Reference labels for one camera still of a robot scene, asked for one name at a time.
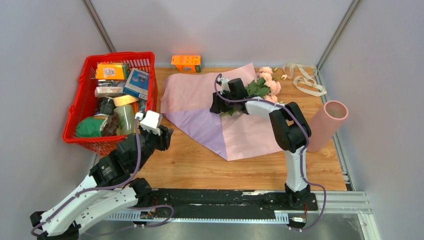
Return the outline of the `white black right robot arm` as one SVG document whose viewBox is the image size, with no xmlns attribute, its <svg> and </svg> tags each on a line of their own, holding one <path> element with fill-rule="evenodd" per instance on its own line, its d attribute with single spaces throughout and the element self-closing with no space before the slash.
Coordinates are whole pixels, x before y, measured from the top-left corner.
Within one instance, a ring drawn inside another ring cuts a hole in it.
<svg viewBox="0 0 424 240">
<path fill-rule="evenodd" d="M 270 121 L 274 139 L 284 151 L 286 160 L 285 202 L 289 208 L 299 209 L 311 194 L 304 153 L 312 131 L 298 104 L 273 103 L 260 96 L 249 95 L 240 78 L 229 80 L 222 74 L 216 76 L 214 87 L 221 89 L 216 89 L 212 95 L 211 113 L 237 110 Z"/>
</svg>

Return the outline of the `cream printed ribbon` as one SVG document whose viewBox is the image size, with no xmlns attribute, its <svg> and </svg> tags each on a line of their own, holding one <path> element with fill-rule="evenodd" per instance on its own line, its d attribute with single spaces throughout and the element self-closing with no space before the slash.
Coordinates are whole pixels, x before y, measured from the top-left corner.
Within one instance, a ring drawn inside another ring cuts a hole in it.
<svg viewBox="0 0 424 240">
<path fill-rule="evenodd" d="M 314 97 L 327 94 L 326 88 L 316 81 L 319 72 L 316 65 L 286 63 L 282 66 L 282 70 L 299 91 Z"/>
</svg>

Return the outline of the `purple wrapping paper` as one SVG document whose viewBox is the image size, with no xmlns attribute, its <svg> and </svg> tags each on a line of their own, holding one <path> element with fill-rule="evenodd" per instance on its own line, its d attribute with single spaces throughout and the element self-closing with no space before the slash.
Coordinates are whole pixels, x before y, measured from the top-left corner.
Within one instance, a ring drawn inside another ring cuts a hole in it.
<svg viewBox="0 0 424 240">
<path fill-rule="evenodd" d="M 189 137 L 227 161 L 280 152 L 269 119 L 210 112 L 218 73 L 176 73 L 163 82 L 160 112 Z"/>
</svg>

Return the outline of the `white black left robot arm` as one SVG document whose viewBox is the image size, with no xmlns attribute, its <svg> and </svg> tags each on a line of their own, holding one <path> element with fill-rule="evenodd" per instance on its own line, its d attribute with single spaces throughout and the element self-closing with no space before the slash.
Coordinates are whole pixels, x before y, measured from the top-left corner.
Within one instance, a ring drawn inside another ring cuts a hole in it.
<svg viewBox="0 0 424 240">
<path fill-rule="evenodd" d="M 154 130 L 139 127 L 128 134 L 60 203 L 31 214 L 31 235 L 38 240 L 77 240 L 117 211 L 149 206 L 153 190 L 145 178 L 136 175 L 154 151 L 169 149 L 173 132 L 160 125 Z"/>
</svg>

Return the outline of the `pink flower bunch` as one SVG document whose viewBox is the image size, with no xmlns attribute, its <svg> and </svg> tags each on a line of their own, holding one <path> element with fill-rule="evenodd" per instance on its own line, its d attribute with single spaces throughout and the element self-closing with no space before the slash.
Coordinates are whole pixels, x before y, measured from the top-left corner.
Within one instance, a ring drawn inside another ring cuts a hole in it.
<svg viewBox="0 0 424 240">
<path fill-rule="evenodd" d="M 247 85 L 244 85 L 248 94 L 247 98 L 260 97 L 266 101 L 277 103 L 278 102 L 277 95 L 280 93 L 282 89 L 281 83 L 277 80 L 277 77 L 274 76 L 274 74 L 277 71 L 278 71 L 277 67 L 274 67 L 274 68 L 269 66 L 260 67 L 256 73 L 256 78 L 253 79 Z M 232 116 L 233 114 L 221 113 L 219 115 Z"/>
</svg>

